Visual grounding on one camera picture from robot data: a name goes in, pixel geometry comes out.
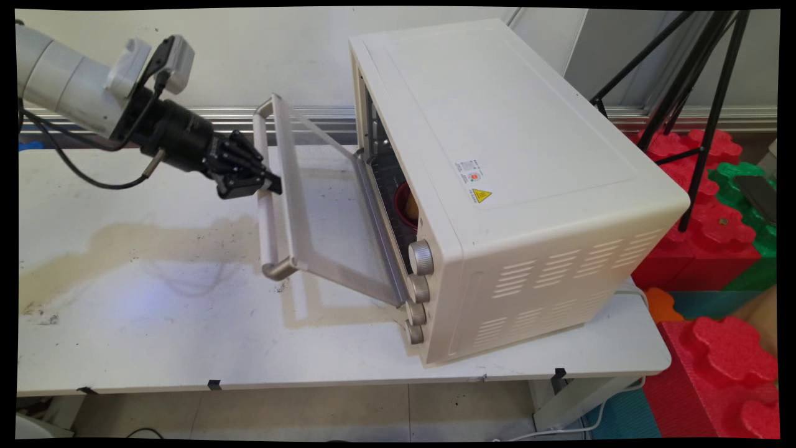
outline oven door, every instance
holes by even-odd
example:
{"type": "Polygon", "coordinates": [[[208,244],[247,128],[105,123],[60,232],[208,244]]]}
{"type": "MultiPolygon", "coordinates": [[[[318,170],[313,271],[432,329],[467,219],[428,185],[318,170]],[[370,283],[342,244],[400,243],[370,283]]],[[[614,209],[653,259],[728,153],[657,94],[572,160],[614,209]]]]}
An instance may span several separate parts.
{"type": "Polygon", "coordinates": [[[281,195],[257,193],[263,274],[276,281],[303,270],[400,307],[406,301],[404,279],[387,252],[389,236],[358,153],[276,94],[253,120],[254,144],[282,178],[281,195]],[[269,150],[270,115],[277,146],[269,150]]]}

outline red foam block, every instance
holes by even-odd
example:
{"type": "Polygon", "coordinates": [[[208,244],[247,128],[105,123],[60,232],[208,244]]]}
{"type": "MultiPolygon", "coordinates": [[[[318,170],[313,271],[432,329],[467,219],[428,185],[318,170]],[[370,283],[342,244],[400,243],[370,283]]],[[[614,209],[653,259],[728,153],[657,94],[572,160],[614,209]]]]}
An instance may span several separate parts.
{"type": "Polygon", "coordinates": [[[663,289],[694,259],[691,248],[685,242],[685,234],[677,230],[679,221],[650,251],[631,275],[641,289],[663,289]]]}
{"type": "MultiPolygon", "coordinates": [[[[693,129],[688,135],[682,137],[681,142],[686,149],[694,149],[702,144],[703,138],[704,130],[693,129]]],[[[715,170],[719,163],[722,162],[737,165],[740,161],[741,152],[743,152],[743,148],[732,141],[732,136],[727,132],[716,129],[710,146],[707,169],[715,170]]]]}
{"type": "MultiPolygon", "coordinates": [[[[694,167],[696,165],[696,160],[691,157],[661,165],[661,169],[683,190],[688,191],[691,187],[691,178],[694,176],[694,167]]],[[[708,179],[708,170],[703,170],[702,181],[699,184],[699,190],[696,192],[696,203],[708,204],[712,202],[718,192],[719,184],[708,179]]]]}
{"type": "Polygon", "coordinates": [[[666,291],[720,291],[760,259],[755,231],[741,213],[713,199],[697,204],[685,242],[694,258],[663,288],[666,291]]]}
{"type": "Polygon", "coordinates": [[[644,393],[663,437],[779,438],[777,360],[735,317],[661,322],[672,364],[644,393]]]}
{"type": "MultiPolygon", "coordinates": [[[[634,143],[637,143],[644,134],[644,131],[639,131],[636,134],[634,143]]],[[[672,155],[686,152],[689,148],[685,145],[682,138],[674,132],[669,133],[667,136],[663,134],[663,130],[658,130],[650,141],[650,147],[647,149],[647,155],[650,159],[658,161],[665,159],[672,155]]]]}

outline oven door handle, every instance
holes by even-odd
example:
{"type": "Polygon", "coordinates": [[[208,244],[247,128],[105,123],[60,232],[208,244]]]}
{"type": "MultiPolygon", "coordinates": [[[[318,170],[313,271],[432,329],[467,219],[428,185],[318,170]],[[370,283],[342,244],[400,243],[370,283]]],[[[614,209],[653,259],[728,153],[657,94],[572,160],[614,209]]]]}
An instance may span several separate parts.
{"type": "MultiPolygon", "coordinates": [[[[274,113],[273,98],[257,108],[254,113],[254,141],[267,142],[265,119],[274,113]]],[[[268,147],[257,148],[263,156],[263,164],[268,166],[268,147]]],[[[290,257],[281,261],[277,255],[276,218],[274,216],[273,192],[260,188],[257,191],[257,213],[259,223],[259,259],[263,265],[263,275],[273,281],[288,278],[297,269],[291,263],[290,257]]]]}

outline white wall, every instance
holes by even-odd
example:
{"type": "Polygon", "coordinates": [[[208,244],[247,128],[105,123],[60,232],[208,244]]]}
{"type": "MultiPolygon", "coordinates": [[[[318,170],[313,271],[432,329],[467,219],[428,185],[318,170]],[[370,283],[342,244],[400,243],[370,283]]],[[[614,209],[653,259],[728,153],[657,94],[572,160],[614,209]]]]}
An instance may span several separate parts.
{"type": "MultiPolygon", "coordinates": [[[[15,10],[16,18],[107,65],[125,41],[157,46],[182,34],[196,57],[178,100],[188,107],[256,106],[278,92],[298,106],[353,107],[348,37],[483,18],[513,7],[312,6],[199,10],[15,10]]],[[[528,8],[513,28],[563,73],[586,10],[528,8]]]]}

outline black cable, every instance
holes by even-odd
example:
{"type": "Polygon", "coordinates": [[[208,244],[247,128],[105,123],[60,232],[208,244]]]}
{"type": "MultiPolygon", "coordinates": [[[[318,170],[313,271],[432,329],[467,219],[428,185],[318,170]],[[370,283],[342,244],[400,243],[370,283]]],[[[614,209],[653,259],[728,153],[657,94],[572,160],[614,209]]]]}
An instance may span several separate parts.
{"type": "Polygon", "coordinates": [[[155,435],[157,435],[157,436],[158,436],[158,438],[165,438],[165,437],[163,437],[163,436],[162,436],[162,435],[161,435],[159,432],[157,432],[156,430],[154,430],[154,429],[152,429],[152,428],[138,428],[137,430],[135,430],[135,431],[133,431],[133,432],[129,433],[129,434],[127,435],[127,437],[125,437],[125,438],[130,438],[130,437],[132,437],[132,436],[133,436],[133,434],[135,434],[135,433],[138,433],[138,432],[141,432],[141,431],[152,431],[152,432],[154,432],[154,433],[155,433],[155,435]]]}
{"type": "MultiPolygon", "coordinates": [[[[133,126],[130,128],[130,131],[127,133],[127,137],[125,137],[125,139],[122,140],[121,143],[117,143],[115,146],[112,146],[112,147],[104,146],[102,144],[97,143],[94,140],[87,139],[86,137],[83,137],[83,136],[81,136],[79,134],[74,134],[74,133],[70,132],[67,128],[64,128],[63,126],[60,126],[59,124],[55,124],[55,123],[51,122],[50,120],[46,120],[44,118],[41,118],[40,116],[33,115],[33,113],[30,112],[30,111],[26,111],[26,112],[28,112],[31,115],[35,116],[37,120],[40,120],[42,123],[46,124],[50,128],[60,132],[61,134],[64,134],[65,136],[67,136],[67,137],[69,137],[69,138],[71,138],[73,140],[81,142],[84,145],[88,145],[89,147],[96,147],[96,148],[101,149],[103,151],[114,152],[114,151],[118,151],[118,150],[122,149],[123,147],[127,146],[128,143],[130,143],[130,138],[133,136],[135,131],[138,130],[138,127],[141,124],[141,122],[143,120],[143,117],[146,115],[147,112],[149,112],[150,108],[152,108],[152,105],[155,104],[155,102],[158,101],[158,99],[160,98],[160,95],[163,93],[163,89],[166,87],[166,82],[169,80],[169,74],[167,72],[160,72],[160,73],[158,73],[158,76],[155,78],[155,80],[156,81],[155,81],[155,86],[154,86],[154,93],[150,97],[149,101],[146,102],[146,106],[144,106],[144,109],[139,114],[139,117],[137,119],[135,119],[135,122],[133,123],[133,126]]],[[[142,82],[140,83],[140,85],[143,86],[147,81],[148,81],[147,79],[143,79],[142,82]]]]}
{"type": "Polygon", "coordinates": [[[69,157],[66,156],[66,153],[64,152],[64,150],[61,149],[61,147],[58,144],[58,142],[53,138],[53,136],[49,133],[47,128],[44,126],[44,124],[40,121],[40,119],[37,116],[35,116],[31,112],[26,111],[22,106],[20,106],[19,112],[21,114],[23,114],[24,116],[28,117],[28,119],[30,121],[32,121],[33,124],[36,125],[36,127],[39,129],[39,131],[41,131],[41,133],[43,133],[45,136],[47,136],[47,138],[50,140],[50,142],[52,142],[53,146],[55,147],[55,151],[58,153],[58,155],[60,156],[61,160],[63,160],[64,163],[66,163],[66,166],[69,167],[69,169],[72,170],[72,172],[75,173],[77,175],[77,177],[79,177],[79,178],[83,179],[84,181],[90,183],[94,187],[105,188],[106,190],[125,190],[127,188],[135,187],[136,185],[139,185],[141,182],[143,182],[143,181],[148,179],[146,176],[141,175],[141,177],[139,177],[138,179],[136,179],[136,180],[134,180],[132,182],[122,183],[122,184],[119,184],[119,185],[113,185],[113,184],[110,184],[110,183],[102,183],[102,182],[95,181],[94,179],[88,177],[85,173],[83,173],[78,167],[75,166],[74,163],[72,163],[72,161],[69,159],[69,157]]]}

